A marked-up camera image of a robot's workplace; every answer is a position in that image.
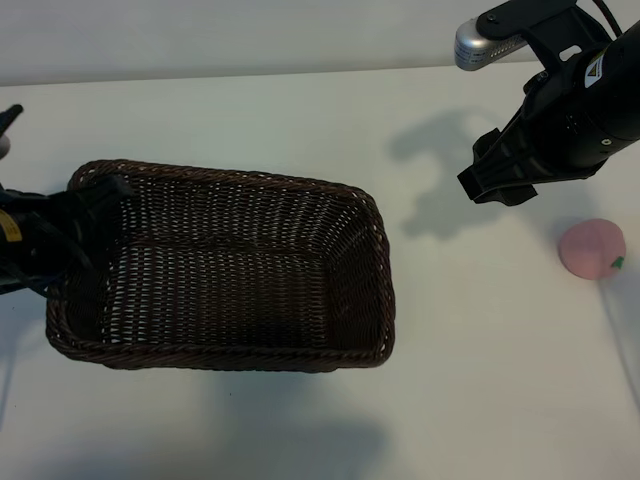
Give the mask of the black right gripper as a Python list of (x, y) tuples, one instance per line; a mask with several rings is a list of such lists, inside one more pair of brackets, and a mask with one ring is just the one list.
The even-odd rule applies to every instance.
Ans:
[[(585, 63), (536, 81), (503, 130), (473, 145), (472, 164), (458, 175), (476, 204), (521, 205), (534, 184), (586, 179), (601, 168), (601, 100), (585, 85)], [(498, 188), (484, 191), (481, 188)]]

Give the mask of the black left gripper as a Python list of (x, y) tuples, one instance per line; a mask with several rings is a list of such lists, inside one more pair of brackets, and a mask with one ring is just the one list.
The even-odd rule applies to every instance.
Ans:
[(90, 253), (100, 215), (132, 196), (133, 189), (117, 175), (51, 195), (16, 191), (14, 221), (20, 239), (14, 243), (14, 289), (48, 296), (48, 288), (71, 271), (97, 282)]

